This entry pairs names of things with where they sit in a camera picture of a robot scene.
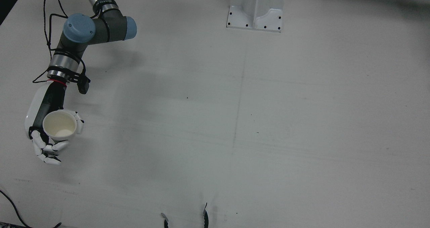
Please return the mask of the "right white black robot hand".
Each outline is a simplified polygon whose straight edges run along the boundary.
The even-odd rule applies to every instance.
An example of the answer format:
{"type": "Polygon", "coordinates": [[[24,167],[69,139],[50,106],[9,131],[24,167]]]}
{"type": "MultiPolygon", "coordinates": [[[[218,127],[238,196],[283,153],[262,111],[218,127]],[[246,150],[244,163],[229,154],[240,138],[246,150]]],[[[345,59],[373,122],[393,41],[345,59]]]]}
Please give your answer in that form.
{"type": "Polygon", "coordinates": [[[63,108],[66,87],[60,81],[46,81],[36,91],[24,120],[35,155],[45,164],[60,165],[58,153],[84,127],[85,122],[76,111],[63,108]]]}

